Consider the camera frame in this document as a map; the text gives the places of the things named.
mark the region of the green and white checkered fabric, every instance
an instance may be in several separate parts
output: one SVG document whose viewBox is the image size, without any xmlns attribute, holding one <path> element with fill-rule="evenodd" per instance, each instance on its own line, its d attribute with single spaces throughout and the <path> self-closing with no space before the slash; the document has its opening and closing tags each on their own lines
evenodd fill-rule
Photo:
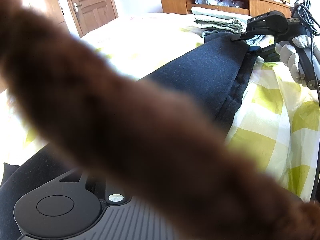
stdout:
<svg viewBox="0 0 320 240">
<path fill-rule="evenodd" d="M 247 150 L 261 171 L 308 201 L 319 137 L 316 92 L 295 83 L 283 63 L 258 58 L 227 136 L 229 146 Z"/>
</svg>

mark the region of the bed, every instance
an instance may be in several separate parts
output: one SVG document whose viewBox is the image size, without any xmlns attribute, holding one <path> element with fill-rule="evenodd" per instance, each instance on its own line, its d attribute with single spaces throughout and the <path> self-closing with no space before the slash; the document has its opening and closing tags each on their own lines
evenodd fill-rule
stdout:
<svg viewBox="0 0 320 240">
<path fill-rule="evenodd" d="M 203 30 L 192 22 L 192 15 L 120 17 L 82 41 L 115 71 L 138 80 L 204 43 Z M 316 98 L 293 81 L 284 64 L 258 58 L 226 139 L 303 200 L 310 199 L 319 147 Z M 46 144 L 18 115 L 7 91 L 0 94 L 0 123 L 1 163 L 21 165 Z"/>
</svg>

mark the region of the stack of folded laundry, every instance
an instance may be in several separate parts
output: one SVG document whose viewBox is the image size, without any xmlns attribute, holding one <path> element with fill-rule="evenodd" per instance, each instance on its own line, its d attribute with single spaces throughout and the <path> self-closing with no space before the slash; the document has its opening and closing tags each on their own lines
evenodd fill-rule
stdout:
<svg viewBox="0 0 320 240">
<path fill-rule="evenodd" d="M 211 10 L 201 7 L 192 7 L 195 15 L 194 26 L 204 29 L 202 37 L 218 32 L 231 32 L 241 34 L 247 29 L 247 21 L 251 16 Z M 264 35 L 256 35 L 253 39 L 246 42 L 250 46 L 257 46 L 264 38 Z"/>
</svg>

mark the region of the door handle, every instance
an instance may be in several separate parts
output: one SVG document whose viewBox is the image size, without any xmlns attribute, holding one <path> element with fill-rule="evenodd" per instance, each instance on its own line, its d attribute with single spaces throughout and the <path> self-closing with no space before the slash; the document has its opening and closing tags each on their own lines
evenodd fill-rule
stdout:
<svg viewBox="0 0 320 240">
<path fill-rule="evenodd" d="M 73 3 L 73 5 L 74 5 L 74 7 L 75 7 L 76 12 L 79 11 L 78 7 L 79 7 L 79 6 L 82 6 L 82 4 L 77 4 L 76 2 Z"/>
</svg>

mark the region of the folded blanket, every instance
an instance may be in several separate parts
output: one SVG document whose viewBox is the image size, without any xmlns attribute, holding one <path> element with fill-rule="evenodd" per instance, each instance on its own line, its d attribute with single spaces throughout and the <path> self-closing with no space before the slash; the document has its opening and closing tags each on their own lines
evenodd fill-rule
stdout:
<svg viewBox="0 0 320 240">
<path fill-rule="evenodd" d="M 208 15 L 195 15 L 194 26 L 202 29 L 220 29 L 233 33 L 243 33 L 247 29 L 247 24 L 239 19 L 220 19 Z"/>
<path fill-rule="evenodd" d="M 211 10 L 211 9 L 195 7 L 195 6 L 191 7 L 191 11 L 195 15 L 208 15 L 208 16 L 217 17 L 220 19 L 225 19 L 225 20 L 238 19 L 240 21 L 243 21 L 244 23 L 247 23 L 247 21 L 252 18 L 249 15 L 223 12 L 223 11 Z"/>
</svg>

